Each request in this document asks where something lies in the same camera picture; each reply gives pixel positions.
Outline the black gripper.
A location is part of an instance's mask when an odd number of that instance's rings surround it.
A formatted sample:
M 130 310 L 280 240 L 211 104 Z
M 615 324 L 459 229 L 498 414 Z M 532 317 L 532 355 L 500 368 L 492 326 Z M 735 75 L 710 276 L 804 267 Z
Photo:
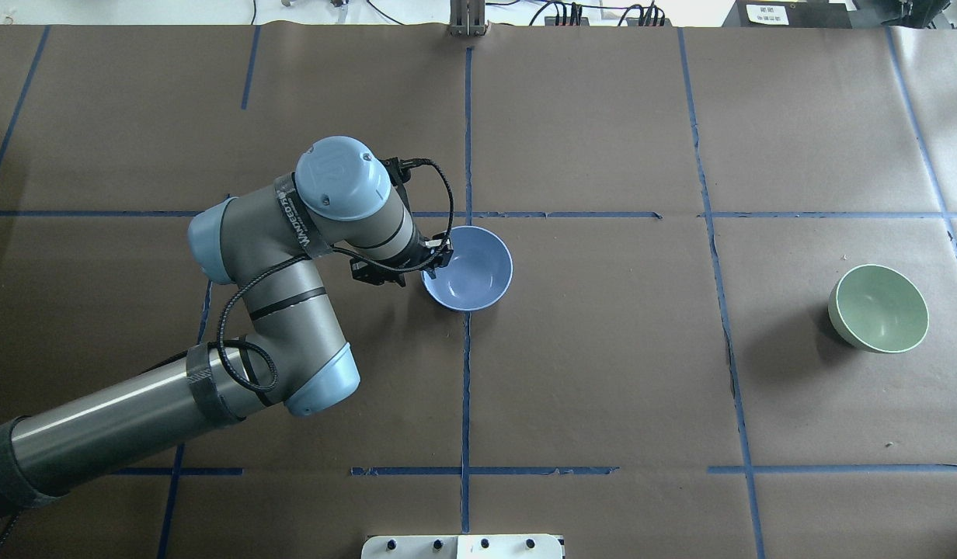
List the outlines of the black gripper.
M 384 283 L 406 286 L 409 273 L 420 272 L 429 279 L 436 279 L 438 269 L 449 266 L 453 255 L 454 245 L 448 237 L 411 237 L 403 250 L 388 259 L 370 259 L 354 252 L 350 256 L 351 276 L 358 282 L 375 286 Z

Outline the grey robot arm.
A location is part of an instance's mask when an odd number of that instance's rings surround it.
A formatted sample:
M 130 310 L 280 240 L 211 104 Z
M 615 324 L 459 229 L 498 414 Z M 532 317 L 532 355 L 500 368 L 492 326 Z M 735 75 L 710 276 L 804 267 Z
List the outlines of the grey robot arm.
M 326 137 L 270 186 L 195 216 L 195 262 L 236 293 L 202 341 L 134 378 L 0 425 L 0 520 L 81 484 L 283 404 L 305 417 L 359 385 L 316 259 L 346 255 L 358 282 L 404 284 L 449 264 L 449 230 L 426 237 L 405 184 L 425 157 L 380 159 Z

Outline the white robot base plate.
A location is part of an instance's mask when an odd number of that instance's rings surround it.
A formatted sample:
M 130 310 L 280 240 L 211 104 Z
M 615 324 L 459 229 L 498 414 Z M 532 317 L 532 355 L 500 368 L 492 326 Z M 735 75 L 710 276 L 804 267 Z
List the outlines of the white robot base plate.
M 562 536 L 547 533 L 378 535 L 361 558 L 565 558 Z

